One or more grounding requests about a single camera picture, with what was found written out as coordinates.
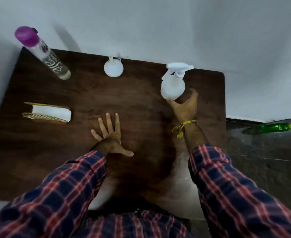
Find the wooden table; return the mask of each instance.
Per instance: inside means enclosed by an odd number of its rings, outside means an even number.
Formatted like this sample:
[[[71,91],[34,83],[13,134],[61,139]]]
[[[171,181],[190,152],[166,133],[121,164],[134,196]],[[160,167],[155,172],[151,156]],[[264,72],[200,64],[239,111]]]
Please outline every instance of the wooden table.
[[[69,67],[69,80],[58,79],[23,48],[0,108],[0,200],[11,200],[34,188],[54,168],[76,158],[96,143],[90,129],[99,130],[97,118],[119,113],[122,144],[133,158],[107,159],[112,177],[129,187],[162,194],[162,186],[178,161],[187,162],[184,141],[171,130],[177,121],[160,94],[164,64],[122,59],[118,78],[104,73],[107,57],[55,50]],[[211,144],[226,148],[225,84],[220,72],[187,71],[186,100],[193,87],[199,92],[198,122]],[[69,106],[66,125],[36,123],[22,117],[30,109],[23,102]]]

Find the green bottle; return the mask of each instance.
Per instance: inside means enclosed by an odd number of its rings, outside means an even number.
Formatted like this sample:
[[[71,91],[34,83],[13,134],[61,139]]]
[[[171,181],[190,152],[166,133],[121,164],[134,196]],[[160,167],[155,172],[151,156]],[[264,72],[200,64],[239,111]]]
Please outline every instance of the green bottle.
[[[254,126],[243,130],[243,134],[255,135],[273,132],[284,132],[291,129],[291,123],[274,123]]]

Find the white wall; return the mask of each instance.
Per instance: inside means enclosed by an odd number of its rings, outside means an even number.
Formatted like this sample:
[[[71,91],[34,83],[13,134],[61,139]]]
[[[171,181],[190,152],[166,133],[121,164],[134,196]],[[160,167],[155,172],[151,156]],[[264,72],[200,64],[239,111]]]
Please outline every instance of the white wall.
[[[222,71],[228,117],[291,118],[291,0],[0,0],[0,103],[21,25],[52,48]]]

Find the plaid shirt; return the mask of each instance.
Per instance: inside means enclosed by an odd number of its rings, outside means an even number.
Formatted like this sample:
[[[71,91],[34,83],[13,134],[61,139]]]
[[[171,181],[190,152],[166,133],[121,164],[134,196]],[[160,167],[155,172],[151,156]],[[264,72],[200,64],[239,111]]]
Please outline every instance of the plaid shirt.
[[[219,148],[195,148],[188,166],[213,237],[291,237],[291,211],[233,168]],[[0,210],[0,237],[191,237],[174,216],[149,210],[81,225],[105,175],[99,152],[66,162]]]

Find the spray bottle nozzle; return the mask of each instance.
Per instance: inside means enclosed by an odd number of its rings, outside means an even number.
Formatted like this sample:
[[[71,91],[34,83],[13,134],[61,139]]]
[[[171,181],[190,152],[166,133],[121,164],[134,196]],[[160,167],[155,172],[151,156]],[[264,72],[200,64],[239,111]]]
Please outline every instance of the spray bottle nozzle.
[[[168,63],[166,65],[166,68],[168,68],[172,73],[175,72],[175,76],[179,78],[183,78],[185,75],[185,72],[191,69],[194,69],[193,65],[188,65],[183,62],[172,62]]]

